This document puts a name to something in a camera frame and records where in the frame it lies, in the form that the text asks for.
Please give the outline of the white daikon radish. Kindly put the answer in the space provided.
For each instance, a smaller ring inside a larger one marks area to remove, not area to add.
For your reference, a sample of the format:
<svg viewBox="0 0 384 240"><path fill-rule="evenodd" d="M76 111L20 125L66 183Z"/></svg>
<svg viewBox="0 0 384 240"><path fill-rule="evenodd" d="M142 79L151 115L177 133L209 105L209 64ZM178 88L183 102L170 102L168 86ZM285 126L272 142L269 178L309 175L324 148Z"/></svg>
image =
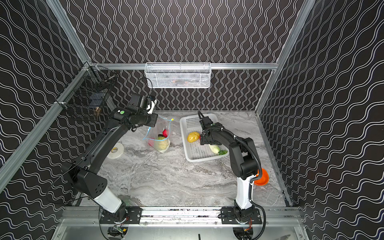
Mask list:
<svg viewBox="0 0 384 240"><path fill-rule="evenodd" d="M213 154L218 156L225 155L227 153L226 150L221 150L218 145L209 145L209 148Z"/></svg>

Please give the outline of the clear zip top bag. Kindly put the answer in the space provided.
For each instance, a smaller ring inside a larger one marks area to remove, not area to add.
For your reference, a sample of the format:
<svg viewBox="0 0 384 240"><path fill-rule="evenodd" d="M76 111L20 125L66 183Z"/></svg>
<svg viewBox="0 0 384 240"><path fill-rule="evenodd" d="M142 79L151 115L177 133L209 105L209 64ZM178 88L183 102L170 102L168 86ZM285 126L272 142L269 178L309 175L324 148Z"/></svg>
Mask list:
<svg viewBox="0 0 384 240"><path fill-rule="evenodd" d="M167 130L169 133L167 138L169 139L170 144L171 144L170 138L171 138L171 133L172 133L173 121L174 121L173 118L167 119L167 118L164 118L162 116L158 116L156 125L154 127L149 127L146 136L143 138L143 141L146 142L147 145L148 145L148 140L153 140L155 142L155 140L158 138L158 136L163 137L163 135L162 135L163 130Z"/></svg>

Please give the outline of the red apple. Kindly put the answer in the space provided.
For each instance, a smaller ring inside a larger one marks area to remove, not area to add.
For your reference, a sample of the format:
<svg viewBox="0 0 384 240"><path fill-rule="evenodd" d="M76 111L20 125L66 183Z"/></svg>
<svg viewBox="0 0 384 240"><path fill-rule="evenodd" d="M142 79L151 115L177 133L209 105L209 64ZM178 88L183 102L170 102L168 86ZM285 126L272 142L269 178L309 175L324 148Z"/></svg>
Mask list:
<svg viewBox="0 0 384 240"><path fill-rule="evenodd" d="M155 143L153 140L148 140L148 145L154 148Z"/></svg>

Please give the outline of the green cabbage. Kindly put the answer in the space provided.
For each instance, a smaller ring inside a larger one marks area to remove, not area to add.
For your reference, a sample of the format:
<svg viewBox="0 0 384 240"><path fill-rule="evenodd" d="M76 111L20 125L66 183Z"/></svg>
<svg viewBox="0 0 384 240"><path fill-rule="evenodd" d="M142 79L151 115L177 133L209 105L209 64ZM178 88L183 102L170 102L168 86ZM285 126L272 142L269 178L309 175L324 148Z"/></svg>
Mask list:
<svg viewBox="0 0 384 240"><path fill-rule="evenodd" d="M170 141L168 138L158 136L158 138L155 140L154 148L160 152L165 153L170 146Z"/></svg>

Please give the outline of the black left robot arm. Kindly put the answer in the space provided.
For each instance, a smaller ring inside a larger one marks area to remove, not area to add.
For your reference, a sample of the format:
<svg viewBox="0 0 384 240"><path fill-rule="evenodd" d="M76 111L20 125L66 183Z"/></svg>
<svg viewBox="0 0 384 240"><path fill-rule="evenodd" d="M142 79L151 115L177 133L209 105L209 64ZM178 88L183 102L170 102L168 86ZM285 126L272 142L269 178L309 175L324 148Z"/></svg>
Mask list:
<svg viewBox="0 0 384 240"><path fill-rule="evenodd" d="M154 113L157 100L154 96L132 94L128 105L115 108L102 131L86 148L85 152L62 167L63 177L68 178L72 187L95 201L110 214L122 213L124 203L108 188L108 180L98 172L120 138L137 128L156 125L158 115Z"/></svg>

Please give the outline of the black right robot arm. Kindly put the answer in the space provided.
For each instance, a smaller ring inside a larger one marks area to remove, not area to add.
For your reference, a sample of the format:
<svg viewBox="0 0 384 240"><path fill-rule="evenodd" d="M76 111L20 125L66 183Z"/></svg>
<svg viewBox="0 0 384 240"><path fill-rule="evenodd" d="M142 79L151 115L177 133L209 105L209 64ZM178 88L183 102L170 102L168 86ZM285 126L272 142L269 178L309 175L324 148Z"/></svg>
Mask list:
<svg viewBox="0 0 384 240"><path fill-rule="evenodd" d="M254 182L263 177L262 164L254 141L251 138L235 135L221 123L214 123L201 112L198 112L198 116L203 130L201 145L225 146L229 152L231 169L237 177L237 196L234 202L233 215L229 217L225 214L224 217L240 224L248 224L248 228L243 230L243 238L258 240L265 231L267 216L265 209L253 201ZM256 236L251 237L247 231L252 229L253 217L256 216L256 213L263 215L262 228Z"/></svg>

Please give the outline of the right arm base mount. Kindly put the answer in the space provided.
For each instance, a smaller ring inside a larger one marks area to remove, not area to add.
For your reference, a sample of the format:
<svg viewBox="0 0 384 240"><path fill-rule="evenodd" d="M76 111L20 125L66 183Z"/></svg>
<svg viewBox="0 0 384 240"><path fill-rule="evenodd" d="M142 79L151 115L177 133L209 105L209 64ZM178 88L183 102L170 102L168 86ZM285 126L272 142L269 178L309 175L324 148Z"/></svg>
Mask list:
<svg viewBox="0 0 384 240"><path fill-rule="evenodd" d="M223 207L218 218L221 219L223 225L248 224L250 220L252 224L260 225L262 223L260 211L255 207L245 210L238 207Z"/></svg>

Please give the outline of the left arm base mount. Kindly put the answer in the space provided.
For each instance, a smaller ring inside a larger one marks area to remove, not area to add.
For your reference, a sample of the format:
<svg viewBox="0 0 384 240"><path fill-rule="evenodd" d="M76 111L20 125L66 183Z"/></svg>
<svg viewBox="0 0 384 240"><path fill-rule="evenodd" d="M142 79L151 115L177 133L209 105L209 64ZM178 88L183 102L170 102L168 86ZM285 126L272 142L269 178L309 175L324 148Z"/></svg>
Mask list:
<svg viewBox="0 0 384 240"><path fill-rule="evenodd" d="M143 209L140 207L122 208L114 214L103 210L100 216L101 224L139 224Z"/></svg>

